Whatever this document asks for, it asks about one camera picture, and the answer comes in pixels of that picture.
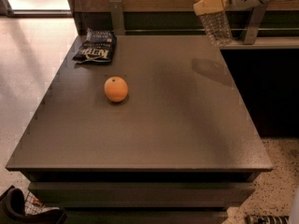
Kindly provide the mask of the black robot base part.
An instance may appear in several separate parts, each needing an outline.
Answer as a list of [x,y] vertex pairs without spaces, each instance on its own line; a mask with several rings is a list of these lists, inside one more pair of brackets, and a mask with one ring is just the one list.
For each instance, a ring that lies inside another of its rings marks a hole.
[[66,218],[66,213],[60,209],[26,215],[24,195],[14,186],[0,196],[0,224],[64,224]]

